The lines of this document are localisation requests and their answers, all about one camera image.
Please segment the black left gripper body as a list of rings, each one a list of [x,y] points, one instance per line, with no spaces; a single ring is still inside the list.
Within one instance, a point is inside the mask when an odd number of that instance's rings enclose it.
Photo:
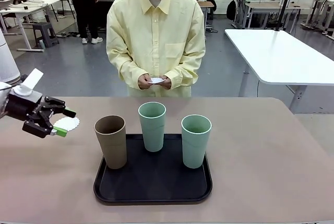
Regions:
[[[17,120],[26,120],[33,110],[40,104],[42,93],[32,91],[28,96],[21,96],[11,91],[8,94],[5,112],[7,115]]]

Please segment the person's left hand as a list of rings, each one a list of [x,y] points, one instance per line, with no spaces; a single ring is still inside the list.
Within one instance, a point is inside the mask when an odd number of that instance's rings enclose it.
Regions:
[[[162,81],[159,83],[166,90],[170,90],[172,87],[172,82],[167,76],[161,76]]]

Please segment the person's right hand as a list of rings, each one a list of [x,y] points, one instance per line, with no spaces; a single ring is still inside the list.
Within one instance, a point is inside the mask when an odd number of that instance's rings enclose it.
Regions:
[[[138,78],[138,87],[140,90],[149,89],[152,86],[152,80],[149,74],[143,74]]]

